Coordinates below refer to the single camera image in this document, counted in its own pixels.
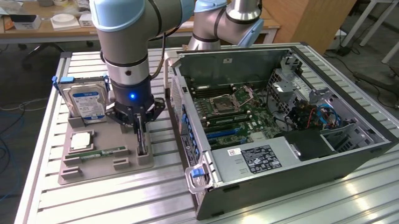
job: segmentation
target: barcode sticker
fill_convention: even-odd
[[[228,152],[229,156],[241,155],[241,149],[240,148],[229,149],[229,150],[227,150],[227,152]]]

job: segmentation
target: blue pcie slot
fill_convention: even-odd
[[[233,135],[237,133],[239,130],[240,130],[239,128],[235,128],[233,130],[229,131],[207,134],[207,139],[213,139],[213,138]]]

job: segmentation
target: white box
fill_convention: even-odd
[[[69,30],[80,28],[80,24],[73,15],[58,14],[50,18],[50,24],[54,31]]]
[[[327,50],[337,50],[339,45],[341,44],[345,37],[347,37],[347,33],[343,32],[341,30],[337,30],[336,34],[335,34],[335,37],[333,37],[333,40],[332,40],[332,43],[331,43]]]
[[[38,29],[41,19],[38,15],[10,15],[16,29]]]
[[[82,14],[78,18],[78,23],[81,27],[95,27],[92,15],[91,14]]]

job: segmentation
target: floor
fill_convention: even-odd
[[[357,18],[359,16],[348,17],[341,28],[344,30],[349,30]],[[365,21],[359,29],[357,35],[371,23],[372,21]],[[380,60],[393,47],[397,39],[397,33],[384,27],[380,27],[367,46],[361,48],[357,44],[353,45],[356,49],[359,49],[360,55],[349,53],[345,57],[340,57],[340,59],[352,71],[360,72],[387,83],[391,83],[393,79],[397,79],[397,77],[389,77],[389,67],[381,64]],[[187,44],[188,41],[188,38],[172,38],[168,40],[167,47],[179,47],[181,44]],[[100,50],[99,42],[95,42],[95,45],[91,48],[86,47],[85,42],[61,43],[60,46],[65,49],[65,51],[72,52]],[[152,42],[149,44],[151,48],[159,48],[160,46],[161,42]],[[28,50],[32,50],[34,47],[36,44],[29,44]],[[49,95],[52,88],[50,78],[57,69],[58,53],[54,49],[45,49],[45,51],[32,58],[30,63],[33,65],[33,69],[28,72],[24,71],[20,66],[20,61],[28,53],[28,50],[21,51],[16,45],[9,45],[6,51],[0,54],[0,106],[8,103],[25,102],[32,99],[45,98]],[[331,56],[335,55],[333,52],[327,52],[327,54]],[[353,80],[351,72],[345,69],[343,63],[335,58],[328,58],[328,61],[343,72],[343,74]],[[399,67],[399,54],[393,56],[389,64]],[[376,90],[371,85],[364,82],[360,82],[357,85],[373,98],[376,98]],[[383,90],[380,92],[381,102],[384,104],[393,105],[396,103],[396,97]],[[40,108],[45,105],[45,103],[45,100],[34,102],[26,106],[26,109]],[[399,111],[391,108],[387,108],[387,110],[396,118],[399,118]],[[14,121],[20,112],[21,111],[18,110],[10,112],[0,111],[1,129]],[[14,157],[14,164],[12,163],[5,172],[0,174],[0,199],[10,190],[14,191],[12,191],[9,197],[0,201],[0,224],[13,223],[42,116],[44,110],[25,112],[24,125],[14,125],[13,128],[2,135]],[[0,160],[0,171],[2,167],[4,160]]]

